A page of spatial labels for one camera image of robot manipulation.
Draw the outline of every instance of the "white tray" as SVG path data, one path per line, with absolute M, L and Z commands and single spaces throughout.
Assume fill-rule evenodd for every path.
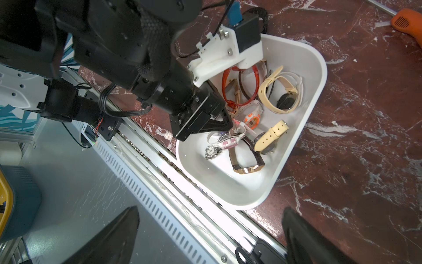
M 280 137 L 274 153 L 262 155 L 265 161 L 262 170 L 243 175 L 235 173 L 228 150 L 224 150 L 213 160 L 206 160 L 204 151 L 208 145 L 207 133 L 190 135 L 185 142 L 177 141 L 176 145 L 177 160 L 180 161 L 183 172 L 223 206 L 236 210 L 254 208 L 267 198 L 327 80 L 325 60 L 313 47 L 270 35 L 261 35 L 261 38 L 268 68 L 275 70 L 284 65 L 283 71 L 291 71 L 302 76 L 304 85 L 302 104 L 292 113 L 275 114 L 264 107 L 261 122 L 255 129 L 258 134 L 267 131 L 281 119 L 290 129 Z M 237 78 L 237 72 L 232 71 L 228 79 L 233 78 Z M 221 79 L 222 74 L 211 79 L 220 91 Z M 253 74 L 242 76 L 242 83 L 249 94 L 253 94 L 255 84 Z M 281 89 L 282 86 L 276 82 L 271 103 L 275 104 L 281 94 L 285 93 Z M 252 153 L 243 142 L 235 147 L 235 150 L 241 166 L 256 164 Z

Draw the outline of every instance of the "red wire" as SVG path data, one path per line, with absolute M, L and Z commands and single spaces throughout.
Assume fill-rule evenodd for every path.
M 101 118 L 101 121 L 98 123 L 97 127 L 94 129 L 96 134 L 98 134 L 98 128 L 100 127 L 103 120 L 104 120 L 104 118 Z
M 238 67 L 234 66 L 234 67 L 228 68 L 227 70 L 224 71 L 224 73 L 223 73 L 223 80 L 221 82 L 222 94 L 223 94 L 224 101 L 226 101 L 227 105 L 230 108 L 234 109 L 234 108 L 236 108 L 236 106 L 245 106 L 245 105 L 249 104 L 250 102 L 252 102 L 255 99 L 255 97 L 257 96 L 258 90 L 260 88 L 260 74 L 258 72 L 258 68 L 257 68 L 256 65 L 253 65 L 252 66 L 252 69 L 254 70 L 255 80 L 256 80 L 255 92 L 254 92 L 254 94 L 252 95 L 252 97 L 247 102 L 240 103 L 240 104 L 237 104 L 237 103 L 235 103 L 232 100 L 227 100 L 227 97 L 226 97 L 226 82 L 227 82 L 227 78 L 229 76 L 230 70 L 234 70 L 234 71 L 243 71 L 243 70 L 241 70 Z

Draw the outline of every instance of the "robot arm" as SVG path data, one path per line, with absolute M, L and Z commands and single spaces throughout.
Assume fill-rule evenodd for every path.
M 230 19 L 237 22 L 221 26 L 219 34 L 208 34 L 209 42 L 197 45 L 200 58 L 186 69 L 172 56 L 170 44 L 196 18 L 201 6 L 199 0 L 2 1 L 0 63 L 49 79 L 34 77 L 37 82 L 26 84 L 30 93 L 11 92 L 12 83 L 0 83 L 1 93 L 8 95 L 4 98 L 13 106 L 47 118 L 97 122 L 98 105 L 81 99 L 72 85 L 57 79 L 71 33 L 75 60 L 130 90 L 143 106 L 165 110 L 176 139 L 227 131 L 232 123 L 225 102 L 207 80 L 231 66 L 248 68 L 262 59 L 258 17 Z M 239 7 L 232 9 L 240 14 Z M 223 121 L 215 120 L 219 115 Z

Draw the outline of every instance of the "metal rod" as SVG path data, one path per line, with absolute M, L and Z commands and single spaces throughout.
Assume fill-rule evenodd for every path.
M 390 14 L 391 16 L 395 16 L 397 14 L 396 11 L 386 7 L 385 5 L 375 1 L 375 0 L 365 0 L 366 2 L 373 4 L 374 6 L 378 7 L 379 9 L 381 9 L 382 11 L 384 11 L 387 14 Z

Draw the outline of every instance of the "orange screwdriver handle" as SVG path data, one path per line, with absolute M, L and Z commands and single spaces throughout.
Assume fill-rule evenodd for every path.
M 422 48 L 422 14 L 403 8 L 391 19 L 391 25 L 398 31 L 413 36 Z

